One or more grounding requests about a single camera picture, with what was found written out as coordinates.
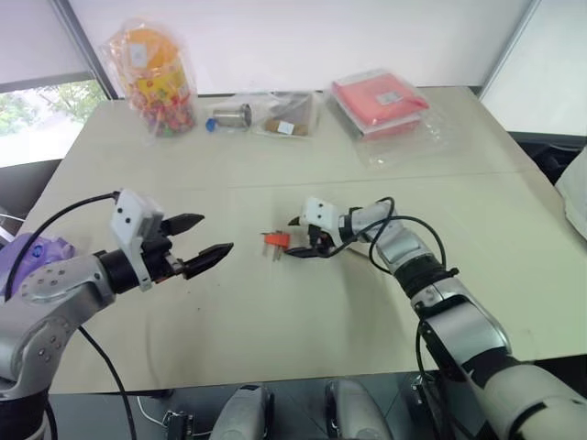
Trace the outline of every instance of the small red object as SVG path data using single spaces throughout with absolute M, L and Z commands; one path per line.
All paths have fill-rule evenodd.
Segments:
M 290 246 L 290 235 L 284 232 L 270 232 L 265 235 L 265 243 L 287 249 Z

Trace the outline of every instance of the table surface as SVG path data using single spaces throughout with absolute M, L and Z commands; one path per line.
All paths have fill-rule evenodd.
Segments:
M 174 255 L 235 243 L 205 274 L 127 292 L 87 323 L 128 390 L 415 369 L 415 314 L 391 277 L 350 253 L 278 262 L 262 254 L 260 232 L 284 228 L 310 195 L 340 207 L 392 195 L 400 213 L 439 232 L 449 265 L 504 325 L 518 358 L 585 352 L 587 246 L 556 190 L 467 89 L 425 93 L 454 127 L 450 146 L 426 154 L 394 146 L 393 163 L 380 169 L 361 162 L 326 109 L 308 140 L 210 135 L 200 126 L 146 145 L 146 128 L 125 102 L 102 103 L 23 230 L 126 187 L 151 195 L 167 215 L 206 215 L 174 240 Z M 111 213 L 108 202 L 84 207 L 51 233 L 81 252 L 111 250 Z M 52 391 L 115 389 L 75 335 Z

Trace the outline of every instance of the clear plastic bag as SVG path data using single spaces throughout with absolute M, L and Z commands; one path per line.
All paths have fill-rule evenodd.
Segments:
M 356 139 L 373 140 L 409 132 L 429 105 L 412 85 L 378 69 L 332 82 L 329 99 L 354 126 Z
M 253 132 L 280 138 L 309 138 L 317 128 L 320 97 L 314 92 L 271 93 L 276 103 Z
M 192 95 L 197 93 L 185 73 L 185 55 L 163 26 L 129 20 L 102 52 L 150 133 L 171 137 L 195 126 Z
M 333 82 L 327 105 L 369 168 L 442 154 L 454 143 L 455 128 L 441 105 L 385 70 Z
M 314 92 L 241 93 L 205 108 L 210 132 L 308 138 L 316 130 L 320 99 Z

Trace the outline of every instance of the gray floor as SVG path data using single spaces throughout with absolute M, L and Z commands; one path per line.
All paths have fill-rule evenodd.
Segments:
M 406 405 L 405 395 L 413 375 L 381 374 L 358 376 L 377 402 L 396 440 L 432 438 L 420 423 L 414 423 Z M 271 438 L 274 440 L 327 438 L 324 420 L 324 388 L 326 379 L 267 382 L 275 395 L 275 419 Z M 238 385 L 179 389 L 169 399 L 141 398 L 143 407 L 156 419 L 168 409 L 194 413 L 196 429 L 212 429 L 224 403 Z M 462 387 L 451 387 L 451 403 L 459 418 L 469 428 L 482 423 L 479 411 L 471 405 L 471 396 Z M 51 396 L 60 440 L 128 440 L 129 434 L 122 400 L 116 395 L 72 394 Z M 141 416 L 135 397 L 131 404 L 138 438 L 164 439 L 164 429 Z

